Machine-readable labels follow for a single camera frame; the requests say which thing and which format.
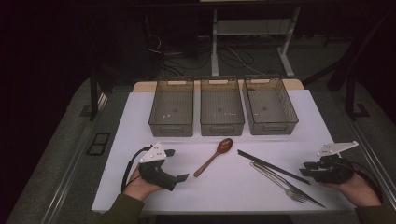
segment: gray carpet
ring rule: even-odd
[[[263,73],[279,73],[284,76],[275,49],[281,43],[281,39],[264,39],[262,43],[255,45],[243,45],[241,42],[238,42],[238,45],[225,46],[230,46],[252,69]],[[348,43],[330,43],[325,47],[323,43],[324,39],[321,37],[302,38],[291,42],[288,56],[295,78],[303,80],[335,62],[344,54],[348,46]],[[239,63],[229,49],[220,48],[219,50],[222,55],[219,59],[221,75],[255,74],[251,69]],[[210,61],[207,60],[209,56],[210,54],[205,52],[195,58],[174,58],[172,62],[167,61],[166,64],[173,66],[173,69],[177,71],[160,70],[159,76],[177,76],[180,73],[185,76],[210,76]],[[329,92],[326,88],[330,75],[306,88],[311,91],[334,142],[356,140],[354,132],[346,122],[348,117],[344,113],[345,90]],[[93,223],[100,216],[92,212],[91,207],[130,90],[117,87],[111,95],[108,95],[107,104],[100,111],[99,117],[95,121],[89,121],[89,118],[80,116],[84,106],[88,105],[90,100],[89,82],[82,84],[8,223],[26,223],[26,220],[29,220],[28,223],[40,223],[43,218],[48,221],[45,223]],[[356,102],[363,104],[371,115],[370,118],[358,119],[357,123],[389,175],[394,178],[396,164],[393,158],[395,158],[396,150],[392,146],[396,146],[396,127],[369,93],[359,85]],[[103,156],[85,155],[95,133],[110,133],[110,141]],[[359,147],[344,152],[343,156],[369,166]],[[76,162],[76,167],[69,166],[73,164],[73,161]],[[63,178],[70,178],[72,184],[61,188],[60,184],[67,182],[62,182]],[[51,206],[51,199],[54,195],[61,198],[62,209],[49,210],[47,213],[49,208],[54,207]],[[351,213],[291,215],[290,219],[294,224],[358,223],[355,215]]]

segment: metal fork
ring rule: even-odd
[[[283,190],[285,190],[285,193],[286,193],[286,195],[287,195],[289,198],[291,198],[291,199],[293,199],[294,201],[297,201],[297,202],[299,202],[299,203],[305,203],[305,202],[306,202],[306,198],[305,198],[303,195],[301,195],[301,194],[295,192],[295,191],[292,190],[292,189],[288,189],[288,188],[284,187],[279,181],[276,180],[276,178],[275,178],[271,173],[269,173],[269,172],[266,170],[265,167],[258,166],[258,165],[256,165],[254,162],[251,162],[250,165],[251,165],[254,169],[256,169],[257,171],[259,171],[262,175],[265,175],[268,179],[270,179],[272,182],[276,183],[276,184],[277,184],[278,186],[280,186]]]

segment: sleeve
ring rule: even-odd
[[[98,224],[137,224],[144,203],[125,194],[119,194],[111,208],[103,213]]]
[[[396,211],[386,206],[358,207],[355,211],[360,224],[396,223]]]

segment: human hand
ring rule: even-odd
[[[163,189],[157,185],[151,184],[148,181],[144,180],[140,176],[140,172],[137,166],[134,169],[134,172],[131,174],[129,178],[130,184],[128,184],[125,190],[122,192],[128,196],[136,198],[137,200],[143,201],[146,199],[152,192]]]
[[[339,190],[351,203],[358,207],[381,205],[369,183],[356,173],[342,184],[320,183],[320,185]]]

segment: table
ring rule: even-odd
[[[176,154],[163,164],[170,175],[191,175],[173,191],[161,190],[146,199],[143,215],[160,214],[293,214],[352,211],[353,205],[333,189],[323,188],[309,179],[311,185],[286,177],[326,208],[313,203],[297,203],[281,188],[250,167],[250,161],[237,155],[241,149],[291,173],[301,176],[305,161],[317,161],[316,152],[332,138],[310,92],[302,90],[296,79],[285,80],[290,99],[299,118],[291,135],[253,136],[246,122],[242,136],[232,137],[233,147],[218,156],[197,178],[194,173],[216,150],[225,137],[202,137],[199,106],[194,107],[194,136],[154,138],[148,122],[155,82],[137,83],[126,103],[110,155],[107,160],[92,210],[105,212],[120,193],[120,183],[128,160],[142,147],[161,141]],[[199,88],[195,88],[195,103]]]

